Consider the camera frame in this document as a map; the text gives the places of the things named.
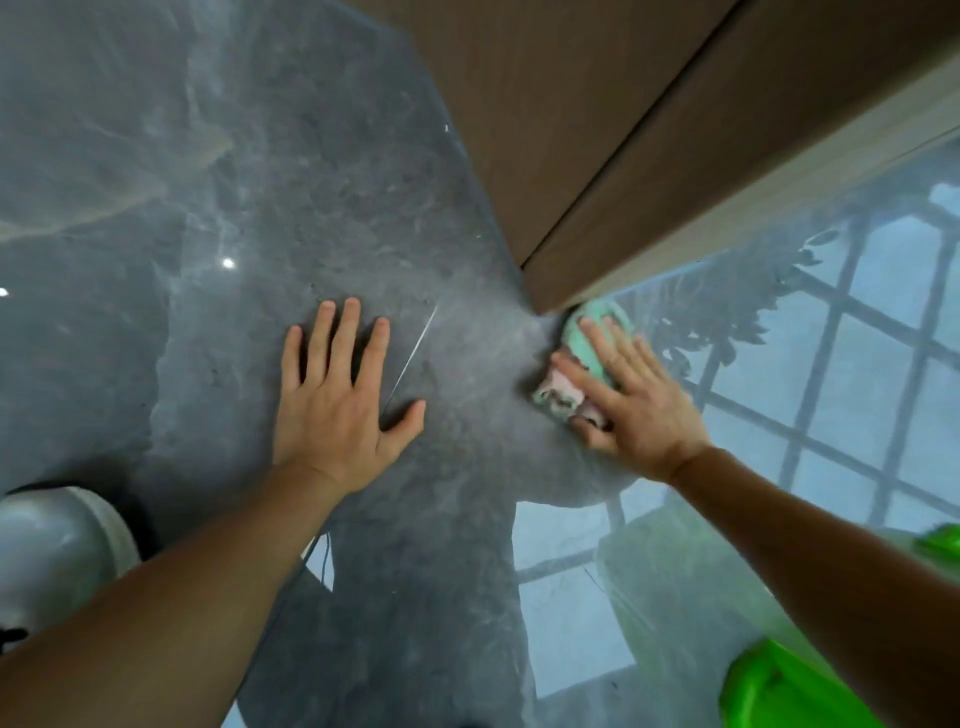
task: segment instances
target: hand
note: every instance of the hand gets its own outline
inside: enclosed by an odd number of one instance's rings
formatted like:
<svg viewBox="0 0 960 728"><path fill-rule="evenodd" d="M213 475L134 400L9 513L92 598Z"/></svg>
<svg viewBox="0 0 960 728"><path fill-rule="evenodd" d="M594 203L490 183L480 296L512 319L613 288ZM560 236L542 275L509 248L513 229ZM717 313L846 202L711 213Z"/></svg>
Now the hand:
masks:
<svg viewBox="0 0 960 728"><path fill-rule="evenodd" d="M383 318L376 320L353 384L350 360L360 323L360 302L347 299L331 342L336 312L333 301L320 304L303 382L303 331L292 327L287 333L280 365L282 388L276 413L274 465L299 464L324 476L342 497L366 488L423 432L426 402L414 402L397 426L381 432L380 380L390 344L390 324Z"/></svg>
<svg viewBox="0 0 960 728"><path fill-rule="evenodd" d="M615 345L590 319L582 319L580 328L619 392L564 354L555 353L553 363L613 422L613 430L604 432L582 418L571 424L589 448L614 455L638 475L669 482L684 463L712 447L707 428L646 341L637 336L631 342L612 320L607 324Z"/></svg>

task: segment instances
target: forearm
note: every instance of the forearm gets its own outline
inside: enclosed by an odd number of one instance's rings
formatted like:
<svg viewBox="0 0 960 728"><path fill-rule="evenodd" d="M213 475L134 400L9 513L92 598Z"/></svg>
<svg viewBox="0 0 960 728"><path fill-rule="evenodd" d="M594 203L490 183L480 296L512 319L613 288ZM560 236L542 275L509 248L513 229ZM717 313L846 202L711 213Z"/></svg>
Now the forearm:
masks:
<svg viewBox="0 0 960 728"><path fill-rule="evenodd" d="M671 485L879 716L903 725L955 722L960 589L722 450L694 458Z"/></svg>
<svg viewBox="0 0 960 728"><path fill-rule="evenodd" d="M0 660L5 725L214 726L276 593L340 497L271 473L241 508Z"/></svg>

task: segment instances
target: marble surface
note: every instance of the marble surface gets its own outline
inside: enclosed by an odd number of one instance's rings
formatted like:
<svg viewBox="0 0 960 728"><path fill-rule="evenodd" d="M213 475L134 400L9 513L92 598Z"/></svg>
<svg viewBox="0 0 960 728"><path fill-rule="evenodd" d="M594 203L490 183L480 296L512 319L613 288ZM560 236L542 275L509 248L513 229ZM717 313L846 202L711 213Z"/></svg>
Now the marble surface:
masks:
<svg viewBox="0 0 960 728"><path fill-rule="evenodd" d="M745 567L638 549L659 637L628 642L596 548L691 515L528 402L560 319L403 37L325 2L17 0L0 39L0 492L78 473L189 533L263 472L283 334L320 298L394 322L386 420L429 402L291 575L231 725L719 725L761 634L714 598ZM958 159L617 297L718 444L873 527L960 520Z"/></svg>

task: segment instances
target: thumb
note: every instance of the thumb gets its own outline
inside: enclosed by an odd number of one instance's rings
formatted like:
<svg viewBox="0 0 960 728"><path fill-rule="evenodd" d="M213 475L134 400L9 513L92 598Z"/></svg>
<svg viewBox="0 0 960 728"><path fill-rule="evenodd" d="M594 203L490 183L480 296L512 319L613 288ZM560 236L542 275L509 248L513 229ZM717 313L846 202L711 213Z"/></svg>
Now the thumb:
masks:
<svg viewBox="0 0 960 728"><path fill-rule="evenodd" d="M605 452L607 455L616 455L616 438L611 432L604 432L582 417L574 417L570 420L570 426L584 439L588 448Z"/></svg>
<svg viewBox="0 0 960 728"><path fill-rule="evenodd" d="M417 400L407 409L403 419L392 429L380 436L377 454L394 462L407 446L423 432L423 415L426 412L426 400Z"/></svg>

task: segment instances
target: cabinet door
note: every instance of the cabinet door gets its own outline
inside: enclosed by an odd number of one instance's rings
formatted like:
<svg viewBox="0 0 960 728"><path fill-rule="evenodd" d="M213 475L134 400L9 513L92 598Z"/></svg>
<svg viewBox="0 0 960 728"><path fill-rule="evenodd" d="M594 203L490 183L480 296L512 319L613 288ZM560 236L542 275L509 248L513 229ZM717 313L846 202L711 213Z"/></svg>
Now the cabinet door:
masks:
<svg viewBox="0 0 960 728"><path fill-rule="evenodd" d="M351 4L413 37L522 264L734 0Z"/></svg>
<svg viewBox="0 0 960 728"><path fill-rule="evenodd" d="M524 266L534 308L633 284L957 126L957 0L744 0Z"/></svg>

